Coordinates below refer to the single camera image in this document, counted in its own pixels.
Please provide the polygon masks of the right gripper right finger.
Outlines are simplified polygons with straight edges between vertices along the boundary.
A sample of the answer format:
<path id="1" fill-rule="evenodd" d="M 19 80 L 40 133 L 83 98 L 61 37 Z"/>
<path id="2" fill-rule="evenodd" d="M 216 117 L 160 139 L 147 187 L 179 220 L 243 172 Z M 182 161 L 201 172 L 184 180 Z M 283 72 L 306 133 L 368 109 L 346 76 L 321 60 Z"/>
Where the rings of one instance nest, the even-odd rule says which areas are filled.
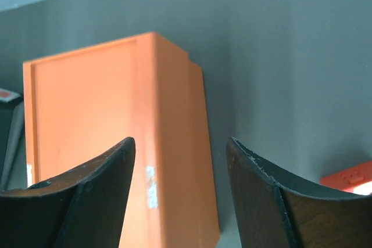
<path id="1" fill-rule="evenodd" d="M 232 137 L 226 158 L 242 247 L 371 247 L 371 196 L 304 179 Z"/>

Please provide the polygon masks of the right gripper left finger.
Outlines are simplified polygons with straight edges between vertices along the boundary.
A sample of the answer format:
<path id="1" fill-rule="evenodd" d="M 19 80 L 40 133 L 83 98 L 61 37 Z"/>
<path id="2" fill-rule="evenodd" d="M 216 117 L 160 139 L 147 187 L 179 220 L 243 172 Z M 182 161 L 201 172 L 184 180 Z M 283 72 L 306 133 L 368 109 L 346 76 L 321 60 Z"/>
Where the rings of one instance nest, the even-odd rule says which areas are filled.
<path id="1" fill-rule="evenodd" d="M 1 192 L 1 247 L 118 247 L 135 140 L 27 189 Z"/>

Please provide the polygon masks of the orange drawer box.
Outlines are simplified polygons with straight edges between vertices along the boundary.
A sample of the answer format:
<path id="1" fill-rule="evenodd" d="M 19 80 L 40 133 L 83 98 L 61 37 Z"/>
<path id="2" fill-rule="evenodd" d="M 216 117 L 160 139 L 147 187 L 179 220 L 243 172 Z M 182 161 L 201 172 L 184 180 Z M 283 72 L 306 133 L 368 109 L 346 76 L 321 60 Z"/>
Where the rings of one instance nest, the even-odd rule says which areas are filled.
<path id="1" fill-rule="evenodd" d="M 135 139 L 121 247 L 220 238 L 202 69 L 145 33 L 25 62 L 27 182 Z"/>

